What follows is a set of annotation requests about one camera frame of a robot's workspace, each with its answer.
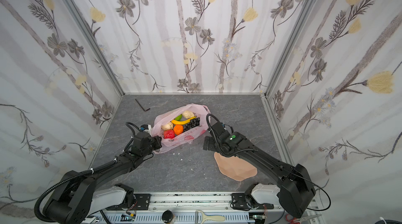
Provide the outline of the red fake apple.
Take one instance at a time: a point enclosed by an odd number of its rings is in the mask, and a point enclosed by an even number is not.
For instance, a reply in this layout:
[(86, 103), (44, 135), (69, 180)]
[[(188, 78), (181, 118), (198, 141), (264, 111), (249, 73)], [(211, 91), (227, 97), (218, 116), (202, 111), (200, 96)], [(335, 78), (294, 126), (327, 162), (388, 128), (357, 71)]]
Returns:
[(163, 138), (164, 139), (173, 139), (173, 138), (175, 138), (174, 130), (169, 129), (169, 130), (164, 131)]

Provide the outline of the peach leaf-shaped plate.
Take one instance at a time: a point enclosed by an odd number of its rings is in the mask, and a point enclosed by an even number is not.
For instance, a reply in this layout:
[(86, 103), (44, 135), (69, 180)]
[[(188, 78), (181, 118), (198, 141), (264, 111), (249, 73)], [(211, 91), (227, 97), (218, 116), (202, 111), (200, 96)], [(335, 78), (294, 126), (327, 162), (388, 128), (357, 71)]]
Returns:
[(255, 166), (238, 157), (226, 158), (216, 152), (214, 158), (220, 172), (235, 181), (243, 181), (256, 176), (258, 173)]

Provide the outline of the pink plastic bag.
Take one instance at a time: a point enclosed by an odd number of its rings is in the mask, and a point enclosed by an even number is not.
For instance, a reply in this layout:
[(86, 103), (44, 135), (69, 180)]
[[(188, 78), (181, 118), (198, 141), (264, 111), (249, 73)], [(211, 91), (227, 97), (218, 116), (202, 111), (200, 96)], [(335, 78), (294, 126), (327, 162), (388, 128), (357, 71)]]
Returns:
[(206, 116), (210, 110), (205, 105), (188, 104), (159, 115), (154, 120), (151, 136), (161, 137), (162, 148), (156, 154), (168, 152), (206, 133)]

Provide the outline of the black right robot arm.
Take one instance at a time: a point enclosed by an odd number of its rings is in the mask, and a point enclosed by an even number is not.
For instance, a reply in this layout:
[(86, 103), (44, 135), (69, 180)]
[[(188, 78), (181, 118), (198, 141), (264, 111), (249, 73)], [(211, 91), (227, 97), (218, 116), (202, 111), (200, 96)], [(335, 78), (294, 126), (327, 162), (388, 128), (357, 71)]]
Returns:
[(278, 203), (293, 217), (300, 218), (322, 189), (311, 180), (309, 172), (301, 164), (295, 166), (267, 154), (243, 134), (228, 132), (224, 124), (213, 114), (206, 115), (209, 137), (204, 140), (204, 150), (218, 152), (226, 158), (238, 157), (249, 162), (271, 178), (279, 188)]

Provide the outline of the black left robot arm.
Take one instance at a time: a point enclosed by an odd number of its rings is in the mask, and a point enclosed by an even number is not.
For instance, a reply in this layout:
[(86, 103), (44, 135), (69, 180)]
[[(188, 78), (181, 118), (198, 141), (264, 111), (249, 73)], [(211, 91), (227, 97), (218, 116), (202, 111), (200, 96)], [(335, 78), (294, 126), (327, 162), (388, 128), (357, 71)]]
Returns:
[(60, 182), (45, 190), (37, 199), (33, 212), (46, 223), (79, 224), (89, 214), (95, 191), (105, 183), (139, 167), (146, 157), (162, 148), (162, 138), (152, 137), (127, 122), (132, 132), (122, 154), (104, 165), (82, 172), (70, 171)]

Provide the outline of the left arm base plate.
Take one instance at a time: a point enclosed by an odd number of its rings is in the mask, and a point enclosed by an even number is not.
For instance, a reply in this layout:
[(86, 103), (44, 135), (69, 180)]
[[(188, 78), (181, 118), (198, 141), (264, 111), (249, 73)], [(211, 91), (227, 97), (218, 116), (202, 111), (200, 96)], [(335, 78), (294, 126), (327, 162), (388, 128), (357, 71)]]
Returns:
[(151, 194), (134, 194), (133, 202), (129, 205), (127, 211), (148, 210)]

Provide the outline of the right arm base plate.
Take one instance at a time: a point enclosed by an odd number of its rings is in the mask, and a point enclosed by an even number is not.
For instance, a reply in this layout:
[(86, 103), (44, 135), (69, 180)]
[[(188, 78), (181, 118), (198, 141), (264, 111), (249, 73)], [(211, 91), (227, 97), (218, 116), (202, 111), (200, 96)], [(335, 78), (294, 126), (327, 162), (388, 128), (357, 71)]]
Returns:
[(272, 204), (259, 204), (250, 194), (232, 193), (230, 207), (234, 210), (251, 211), (251, 210), (270, 210), (274, 209)]

